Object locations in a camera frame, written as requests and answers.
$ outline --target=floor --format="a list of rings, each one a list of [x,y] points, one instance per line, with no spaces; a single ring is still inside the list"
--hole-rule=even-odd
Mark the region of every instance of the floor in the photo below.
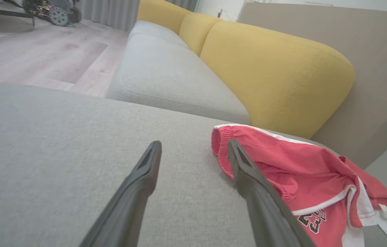
[[[0,15],[0,83],[104,97],[128,33],[90,20],[76,28]]]

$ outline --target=curtain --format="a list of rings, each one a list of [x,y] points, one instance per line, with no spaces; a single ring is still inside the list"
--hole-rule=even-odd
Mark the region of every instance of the curtain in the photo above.
[[[167,0],[170,3],[180,6],[181,8],[185,8],[190,11],[195,11],[196,2],[198,0]]]
[[[168,0],[168,2],[194,11],[197,0]],[[130,31],[137,19],[139,3],[139,0],[82,0],[82,17]]]

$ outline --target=yellow cushion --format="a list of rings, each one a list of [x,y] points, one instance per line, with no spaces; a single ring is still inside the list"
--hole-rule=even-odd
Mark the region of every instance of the yellow cushion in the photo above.
[[[189,13],[187,9],[164,0],[140,0],[137,21],[153,22],[178,34],[184,16]]]
[[[200,58],[250,114],[253,126],[311,138],[352,87],[352,64],[315,41],[236,22],[209,31]]]
[[[210,29],[222,19],[207,14],[190,13],[184,17],[179,36],[198,56]]]

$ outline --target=beige wall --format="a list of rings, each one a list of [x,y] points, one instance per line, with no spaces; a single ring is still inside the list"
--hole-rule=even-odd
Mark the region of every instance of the beige wall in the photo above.
[[[319,41],[348,58],[354,87],[312,139],[362,168],[387,149],[387,11],[254,2],[238,21]]]
[[[264,3],[294,3],[387,11],[387,0],[261,0]]]

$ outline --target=fabric upholstery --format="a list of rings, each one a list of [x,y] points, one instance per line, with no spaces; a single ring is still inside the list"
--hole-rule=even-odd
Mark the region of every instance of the fabric upholstery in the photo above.
[[[153,22],[178,34],[184,17],[189,13],[187,9],[164,0],[140,0],[137,21]]]
[[[242,102],[251,125],[304,138],[341,105],[355,76],[331,47],[236,22],[216,23],[200,57]]]
[[[207,14],[190,13],[184,17],[179,35],[189,46],[190,50],[193,50],[199,56],[201,50],[203,50],[207,34],[219,21],[223,20]]]
[[[242,103],[193,51],[143,34],[126,45],[106,97],[249,124]]]
[[[176,44],[181,47],[189,48],[187,44],[184,43],[184,41],[172,30],[152,22],[137,21],[134,25],[134,28],[129,33],[128,40],[136,34],[150,35],[153,37],[164,39],[165,41],[171,44]]]
[[[245,200],[177,111],[0,85],[0,247],[77,247],[147,146],[162,142],[138,246],[255,246]]]

